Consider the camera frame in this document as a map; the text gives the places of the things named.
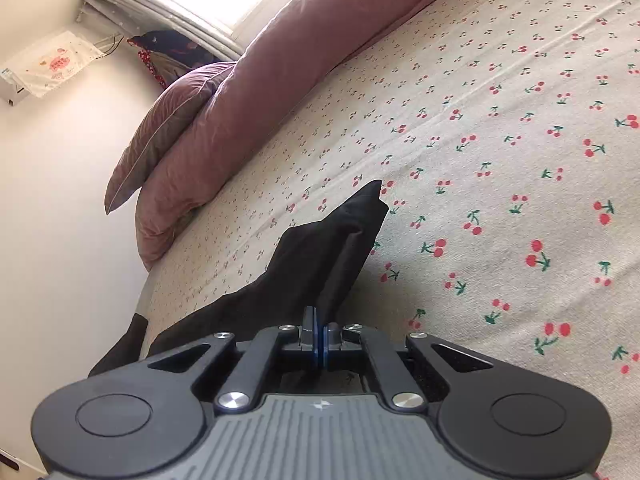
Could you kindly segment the covered wall air conditioner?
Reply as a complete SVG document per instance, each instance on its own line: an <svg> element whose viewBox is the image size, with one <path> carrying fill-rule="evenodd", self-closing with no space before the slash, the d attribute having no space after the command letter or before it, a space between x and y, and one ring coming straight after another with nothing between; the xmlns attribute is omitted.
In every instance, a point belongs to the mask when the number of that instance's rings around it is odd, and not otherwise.
<svg viewBox="0 0 640 480"><path fill-rule="evenodd" d="M70 30L43 39L1 64L1 99L14 106L26 96L43 98L102 56Z"/></svg>

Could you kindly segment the beige curtain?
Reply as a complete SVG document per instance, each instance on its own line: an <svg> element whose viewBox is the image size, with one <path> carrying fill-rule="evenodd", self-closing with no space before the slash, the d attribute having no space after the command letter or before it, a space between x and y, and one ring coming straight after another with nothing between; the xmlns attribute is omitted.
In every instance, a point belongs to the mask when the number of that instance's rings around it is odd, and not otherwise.
<svg viewBox="0 0 640 480"><path fill-rule="evenodd" d="M172 0L81 0L81 12L100 14L128 36L172 30L221 61L237 61L244 49L221 29Z"/></svg>

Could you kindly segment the pink grey pillow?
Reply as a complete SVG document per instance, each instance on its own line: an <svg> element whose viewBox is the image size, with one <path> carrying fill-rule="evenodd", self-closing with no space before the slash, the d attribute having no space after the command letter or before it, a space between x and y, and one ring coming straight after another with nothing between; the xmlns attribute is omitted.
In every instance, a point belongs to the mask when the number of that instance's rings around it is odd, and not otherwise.
<svg viewBox="0 0 640 480"><path fill-rule="evenodd" d="M138 125L108 180L104 195L106 214L126 203L144 185L233 67L233 62L201 66L184 74L163 91Z"/></svg>

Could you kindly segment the pink duvet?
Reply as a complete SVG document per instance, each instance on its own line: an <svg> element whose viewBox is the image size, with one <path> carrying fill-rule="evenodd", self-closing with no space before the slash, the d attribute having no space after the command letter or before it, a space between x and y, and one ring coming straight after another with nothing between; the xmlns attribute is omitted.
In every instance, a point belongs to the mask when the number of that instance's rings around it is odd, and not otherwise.
<svg viewBox="0 0 640 480"><path fill-rule="evenodd" d="M331 70L434 1L291 0L284 6L143 183L136 234L144 266L163 258L181 219L210 202Z"/></svg>

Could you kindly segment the cherry print bed sheet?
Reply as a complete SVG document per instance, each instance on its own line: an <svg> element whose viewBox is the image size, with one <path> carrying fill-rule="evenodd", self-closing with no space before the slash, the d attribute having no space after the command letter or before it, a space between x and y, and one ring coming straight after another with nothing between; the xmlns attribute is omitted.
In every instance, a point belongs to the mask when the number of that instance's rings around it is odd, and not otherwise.
<svg viewBox="0 0 640 480"><path fill-rule="evenodd" d="M572 382L639 474L639 0L437 0L319 84L154 268L150 337L382 184L342 307Z"/></svg>

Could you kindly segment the black pants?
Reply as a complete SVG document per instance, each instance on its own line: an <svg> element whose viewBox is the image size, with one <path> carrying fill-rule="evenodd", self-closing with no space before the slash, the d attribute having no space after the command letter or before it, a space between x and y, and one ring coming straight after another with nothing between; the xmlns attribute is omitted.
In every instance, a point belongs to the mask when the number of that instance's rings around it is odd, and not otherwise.
<svg viewBox="0 0 640 480"><path fill-rule="evenodd" d="M148 355L219 332L249 340L262 328L300 324L306 307L320 324L334 321L386 217L381 188L371 181L326 218L287 229L259 278L163 330Z"/></svg>

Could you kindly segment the hanging dark red clothes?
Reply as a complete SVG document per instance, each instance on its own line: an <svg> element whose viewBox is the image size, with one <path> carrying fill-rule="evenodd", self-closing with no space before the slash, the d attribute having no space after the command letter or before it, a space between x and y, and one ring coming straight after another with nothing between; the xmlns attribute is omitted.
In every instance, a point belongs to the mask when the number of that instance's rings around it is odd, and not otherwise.
<svg viewBox="0 0 640 480"><path fill-rule="evenodd" d="M153 30L130 37L127 42L163 89L191 70L220 62L220 58L174 30Z"/></svg>

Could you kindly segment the grey mattress edge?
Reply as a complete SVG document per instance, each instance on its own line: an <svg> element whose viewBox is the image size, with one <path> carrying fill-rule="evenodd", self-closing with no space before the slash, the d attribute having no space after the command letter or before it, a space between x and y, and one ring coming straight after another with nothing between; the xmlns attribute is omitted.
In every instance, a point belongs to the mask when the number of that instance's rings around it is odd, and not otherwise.
<svg viewBox="0 0 640 480"><path fill-rule="evenodd" d="M155 324L160 318L160 304L164 301L164 264L162 262L153 266L146 279L137 304L136 313L146 319L146 329L142 342L142 354L145 356L154 338Z"/></svg>

